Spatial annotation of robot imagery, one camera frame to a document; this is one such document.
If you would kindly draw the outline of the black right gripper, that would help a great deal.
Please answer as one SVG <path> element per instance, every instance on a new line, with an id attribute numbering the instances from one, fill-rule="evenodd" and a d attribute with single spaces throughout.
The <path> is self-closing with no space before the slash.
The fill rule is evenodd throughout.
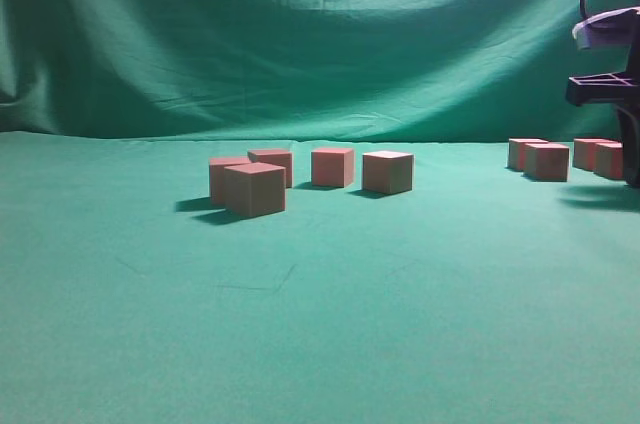
<path id="1" fill-rule="evenodd" d="M 639 18 L 636 21 L 624 71 L 569 77 L 566 100 L 580 107 L 587 103 L 632 103 L 639 101 Z M 629 186 L 639 185 L 639 106 L 617 106 L 622 143 L 622 175 Z"/>

